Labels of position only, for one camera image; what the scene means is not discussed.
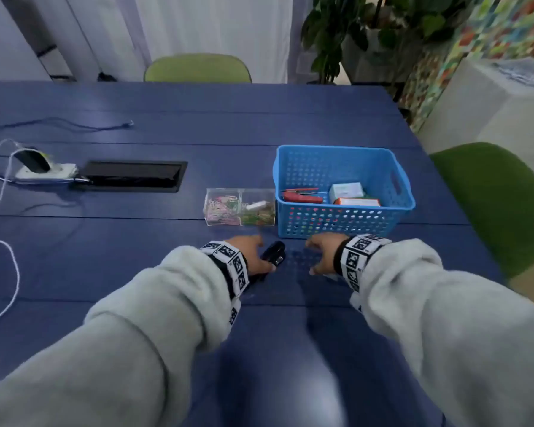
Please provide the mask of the person's left hand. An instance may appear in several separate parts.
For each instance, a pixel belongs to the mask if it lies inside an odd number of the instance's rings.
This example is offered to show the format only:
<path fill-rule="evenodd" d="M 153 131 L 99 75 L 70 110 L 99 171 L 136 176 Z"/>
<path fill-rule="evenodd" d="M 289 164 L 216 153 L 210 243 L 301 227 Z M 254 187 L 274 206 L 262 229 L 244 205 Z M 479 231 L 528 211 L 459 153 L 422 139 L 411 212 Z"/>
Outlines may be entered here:
<path fill-rule="evenodd" d="M 226 243 L 237 248 L 247 261 L 249 276 L 258 274 L 258 260 L 260 256 L 258 249 L 263 246 L 261 235 L 235 236 L 225 241 Z"/>

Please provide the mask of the person's right hand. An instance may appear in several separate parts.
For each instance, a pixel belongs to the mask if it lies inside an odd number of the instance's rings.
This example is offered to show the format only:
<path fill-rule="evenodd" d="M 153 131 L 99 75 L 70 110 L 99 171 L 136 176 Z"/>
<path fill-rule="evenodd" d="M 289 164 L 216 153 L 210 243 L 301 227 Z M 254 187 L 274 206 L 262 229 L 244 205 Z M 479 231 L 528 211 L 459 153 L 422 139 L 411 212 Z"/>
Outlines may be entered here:
<path fill-rule="evenodd" d="M 341 254 L 341 251 L 344 245 L 351 239 L 351 236 L 327 232 L 314 234 L 306 240 L 305 246 L 309 249 L 317 249 L 321 252 L 320 261 L 325 261 L 328 264 L 328 275 L 330 274 L 340 274 L 341 265 L 338 265 L 338 268 L 335 266 L 335 256 L 338 252 Z"/>

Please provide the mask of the black stapler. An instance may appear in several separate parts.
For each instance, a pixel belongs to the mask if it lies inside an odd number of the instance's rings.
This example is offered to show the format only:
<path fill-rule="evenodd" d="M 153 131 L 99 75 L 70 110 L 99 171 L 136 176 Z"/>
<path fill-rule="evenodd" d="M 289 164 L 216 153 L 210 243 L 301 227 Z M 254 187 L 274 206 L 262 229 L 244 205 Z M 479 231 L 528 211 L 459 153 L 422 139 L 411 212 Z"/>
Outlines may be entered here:
<path fill-rule="evenodd" d="M 269 262 L 274 267 L 281 265 L 286 258 L 286 246 L 282 241 L 276 241 L 269 245 L 266 250 L 260 255 L 260 259 Z M 253 285 L 256 282 L 264 281 L 267 277 L 267 273 L 255 274 L 250 277 L 250 284 Z"/>

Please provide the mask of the wrist marker band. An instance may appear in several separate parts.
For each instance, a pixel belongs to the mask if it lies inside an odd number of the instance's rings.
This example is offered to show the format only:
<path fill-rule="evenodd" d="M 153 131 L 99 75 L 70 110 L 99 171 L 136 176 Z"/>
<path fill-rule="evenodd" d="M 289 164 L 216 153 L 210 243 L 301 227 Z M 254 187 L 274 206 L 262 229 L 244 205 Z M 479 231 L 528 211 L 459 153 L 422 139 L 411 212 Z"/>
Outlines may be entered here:
<path fill-rule="evenodd" d="M 241 251 L 226 241 L 211 241 L 200 248 L 222 272 L 231 301 L 229 326 L 235 323 L 241 309 L 240 297 L 249 286 L 247 260 Z"/>
<path fill-rule="evenodd" d="M 352 236 L 342 242 L 334 256 L 334 268 L 352 290 L 349 302 L 362 312 L 360 285 L 362 273 L 371 257 L 392 241 L 372 234 Z"/>

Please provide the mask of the right wrist marker band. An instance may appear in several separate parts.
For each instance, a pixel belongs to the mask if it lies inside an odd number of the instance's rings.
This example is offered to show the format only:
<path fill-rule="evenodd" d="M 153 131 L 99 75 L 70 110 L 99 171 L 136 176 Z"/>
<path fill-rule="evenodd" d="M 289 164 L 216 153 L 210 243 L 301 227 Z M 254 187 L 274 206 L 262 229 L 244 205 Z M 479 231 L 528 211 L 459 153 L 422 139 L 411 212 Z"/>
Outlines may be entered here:
<path fill-rule="evenodd" d="M 352 236 L 342 242 L 334 256 L 334 268 L 352 290 L 349 302 L 362 312 L 360 285 L 362 273 L 371 257 L 392 241 L 372 234 Z"/>

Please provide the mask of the pile of green gold clips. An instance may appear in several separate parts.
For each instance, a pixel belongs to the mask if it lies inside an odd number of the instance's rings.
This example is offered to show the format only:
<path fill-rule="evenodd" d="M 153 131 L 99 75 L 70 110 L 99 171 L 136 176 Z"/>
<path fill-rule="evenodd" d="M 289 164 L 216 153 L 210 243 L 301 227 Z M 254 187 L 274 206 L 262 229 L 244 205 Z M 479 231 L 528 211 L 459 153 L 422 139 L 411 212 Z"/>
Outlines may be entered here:
<path fill-rule="evenodd" d="M 274 226 L 276 223 L 276 206 L 272 201 L 243 203 L 239 212 L 242 226 Z"/>

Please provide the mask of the red stapler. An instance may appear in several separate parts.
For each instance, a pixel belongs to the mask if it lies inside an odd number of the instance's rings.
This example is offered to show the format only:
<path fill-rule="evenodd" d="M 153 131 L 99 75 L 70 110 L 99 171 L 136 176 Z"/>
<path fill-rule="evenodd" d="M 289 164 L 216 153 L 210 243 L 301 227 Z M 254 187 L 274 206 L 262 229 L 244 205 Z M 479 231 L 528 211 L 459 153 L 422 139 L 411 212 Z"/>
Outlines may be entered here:
<path fill-rule="evenodd" d="M 324 199 L 318 196 L 318 188 L 290 188 L 281 192 L 282 199 L 288 203 L 322 204 Z"/>

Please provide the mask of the pile of pastel paper clips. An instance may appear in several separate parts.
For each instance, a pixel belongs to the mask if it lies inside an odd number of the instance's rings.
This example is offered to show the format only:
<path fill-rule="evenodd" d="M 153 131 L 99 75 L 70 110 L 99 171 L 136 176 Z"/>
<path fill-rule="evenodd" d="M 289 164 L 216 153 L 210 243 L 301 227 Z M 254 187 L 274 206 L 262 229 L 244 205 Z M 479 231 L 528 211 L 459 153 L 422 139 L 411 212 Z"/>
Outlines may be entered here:
<path fill-rule="evenodd" d="M 208 226 L 239 226 L 241 225 L 239 208 L 238 196 L 224 195 L 207 198 L 204 205 L 204 219 Z"/>

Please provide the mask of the orange white box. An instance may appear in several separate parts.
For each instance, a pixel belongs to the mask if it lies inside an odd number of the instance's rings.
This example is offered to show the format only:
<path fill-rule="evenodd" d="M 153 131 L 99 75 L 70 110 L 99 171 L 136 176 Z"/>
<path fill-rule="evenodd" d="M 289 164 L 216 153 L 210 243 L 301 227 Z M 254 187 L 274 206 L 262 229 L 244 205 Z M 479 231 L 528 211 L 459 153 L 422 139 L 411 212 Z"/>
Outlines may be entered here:
<path fill-rule="evenodd" d="M 334 205 L 348 207 L 381 207 L 380 201 L 374 198 L 338 198 L 333 202 Z"/>

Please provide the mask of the white pale green box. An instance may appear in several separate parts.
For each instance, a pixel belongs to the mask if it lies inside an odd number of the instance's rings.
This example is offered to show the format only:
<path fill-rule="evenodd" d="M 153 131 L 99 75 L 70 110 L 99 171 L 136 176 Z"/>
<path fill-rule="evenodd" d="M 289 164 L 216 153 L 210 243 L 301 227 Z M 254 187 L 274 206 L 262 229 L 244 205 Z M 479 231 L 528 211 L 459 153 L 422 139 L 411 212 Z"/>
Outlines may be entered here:
<path fill-rule="evenodd" d="M 365 190 L 361 183 L 334 183 L 328 191 L 328 202 L 335 204 L 339 199 L 364 199 Z"/>

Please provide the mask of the dark green chair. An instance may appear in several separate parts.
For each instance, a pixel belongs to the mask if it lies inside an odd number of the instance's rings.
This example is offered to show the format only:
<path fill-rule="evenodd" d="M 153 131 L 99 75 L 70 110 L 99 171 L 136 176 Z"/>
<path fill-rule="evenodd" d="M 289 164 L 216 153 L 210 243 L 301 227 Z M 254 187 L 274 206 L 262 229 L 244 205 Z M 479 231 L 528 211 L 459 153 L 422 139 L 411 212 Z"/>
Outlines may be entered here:
<path fill-rule="evenodd" d="M 430 158 L 506 279 L 534 265 L 534 171 L 511 151 L 485 142 Z"/>

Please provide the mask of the light green chair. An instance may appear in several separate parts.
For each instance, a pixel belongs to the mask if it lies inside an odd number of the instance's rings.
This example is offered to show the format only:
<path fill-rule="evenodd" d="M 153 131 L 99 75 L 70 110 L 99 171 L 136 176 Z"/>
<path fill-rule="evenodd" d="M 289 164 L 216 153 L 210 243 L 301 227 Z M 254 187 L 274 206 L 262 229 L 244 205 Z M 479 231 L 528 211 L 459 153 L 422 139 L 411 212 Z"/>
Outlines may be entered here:
<path fill-rule="evenodd" d="M 251 84 L 252 77 L 239 58 L 215 53 L 181 53 L 161 57 L 144 72 L 144 82 Z"/>

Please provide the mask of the white cabinet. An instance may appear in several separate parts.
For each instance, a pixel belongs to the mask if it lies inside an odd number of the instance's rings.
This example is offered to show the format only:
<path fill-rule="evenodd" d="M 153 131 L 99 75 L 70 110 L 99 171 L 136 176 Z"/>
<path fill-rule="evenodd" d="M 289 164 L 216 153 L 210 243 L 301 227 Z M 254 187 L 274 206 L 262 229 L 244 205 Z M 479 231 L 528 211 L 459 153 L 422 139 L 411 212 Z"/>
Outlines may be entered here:
<path fill-rule="evenodd" d="M 493 143 L 534 171 L 534 87 L 506 78 L 487 60 L 465 58 L 416 136 L 428 154 Z"/>

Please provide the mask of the black plug adapter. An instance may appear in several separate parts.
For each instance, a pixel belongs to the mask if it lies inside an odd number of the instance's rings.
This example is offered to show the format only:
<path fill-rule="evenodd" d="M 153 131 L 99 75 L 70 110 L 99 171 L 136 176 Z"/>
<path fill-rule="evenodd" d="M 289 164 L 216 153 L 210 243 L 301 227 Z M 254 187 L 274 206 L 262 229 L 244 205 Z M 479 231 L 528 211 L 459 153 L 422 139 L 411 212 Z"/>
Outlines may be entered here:
<path fill-rule="evenodd" d="M 14 157 L 30 172 L 47 173 L 52 170 L 52 164 L 44 154 L 34 148 L 16 151 Z"/>

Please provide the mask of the stack of papers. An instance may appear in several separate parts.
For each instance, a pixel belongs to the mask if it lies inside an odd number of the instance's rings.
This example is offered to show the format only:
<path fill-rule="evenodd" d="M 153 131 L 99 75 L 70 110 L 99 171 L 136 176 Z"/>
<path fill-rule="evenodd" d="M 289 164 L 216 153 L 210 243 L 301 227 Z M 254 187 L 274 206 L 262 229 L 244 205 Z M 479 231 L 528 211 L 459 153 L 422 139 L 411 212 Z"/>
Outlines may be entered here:
<path fill-rule="evenodd" d="M 534 57 L 500 60 L 492 65 L 506 78 L 534 87 Z"/>

